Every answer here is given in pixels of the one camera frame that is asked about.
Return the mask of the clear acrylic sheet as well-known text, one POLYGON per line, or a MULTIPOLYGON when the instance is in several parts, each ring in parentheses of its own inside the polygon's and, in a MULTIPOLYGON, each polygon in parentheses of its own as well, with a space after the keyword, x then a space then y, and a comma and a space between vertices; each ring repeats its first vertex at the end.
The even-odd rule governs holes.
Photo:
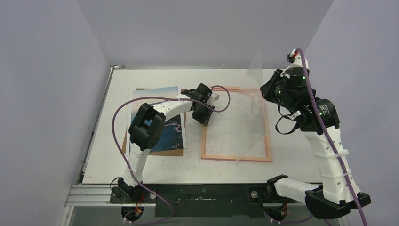
POLYGON ((260 87, 263 82, 259 48, 240 80, 236 96, 236 161, 262 161, 267 154, 267 126, 260 87))

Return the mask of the pink wooden picture frame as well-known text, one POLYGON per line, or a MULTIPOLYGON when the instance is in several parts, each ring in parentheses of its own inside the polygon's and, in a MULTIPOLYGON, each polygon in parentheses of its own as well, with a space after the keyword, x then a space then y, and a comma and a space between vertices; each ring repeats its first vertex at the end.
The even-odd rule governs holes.
POLYGON ((272 162, 268 116, 258 88, 214 88, 220 96, 208 126, 202 128, 201 159, 272 162))

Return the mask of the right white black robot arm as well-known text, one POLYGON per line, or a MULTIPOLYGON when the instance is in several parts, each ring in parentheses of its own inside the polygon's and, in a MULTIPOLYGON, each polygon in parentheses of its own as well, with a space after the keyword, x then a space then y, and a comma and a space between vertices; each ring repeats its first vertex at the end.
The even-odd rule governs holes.
POLYGON ((301 67, 277 69, 260 88, 263 99, 288 110, 286 119, 295 121, 311 145, 322 182, 309 184, 279 175, 268 180, 266 196, 272 202, 286 197, 304 203, 317 219, 341 218, 358 206, 371 203, 367 193, 361 192, 351 175, 343 148, 340 121, 336 108, 328 99, 315 97, 308 90, 301 67))

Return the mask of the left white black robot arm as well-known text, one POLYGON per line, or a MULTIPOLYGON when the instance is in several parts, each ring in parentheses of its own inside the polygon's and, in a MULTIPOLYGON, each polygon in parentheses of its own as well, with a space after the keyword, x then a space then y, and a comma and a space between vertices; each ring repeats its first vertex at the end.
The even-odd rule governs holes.
POLYGON ((140 198, 145 162, 150 150, 160 142, 166 122, 182 113, 191 112, 194 120, 207 126, 215 112, 214 102, 219 95, 201 83, 196 89, 183 90, 176 97, 159 99, 161 102, 157 104, 141 104, 128 128, 133 150, 128 156, 123 156, 127 168, 118 180, 118 187, 122 197, 130 203, 140 198))

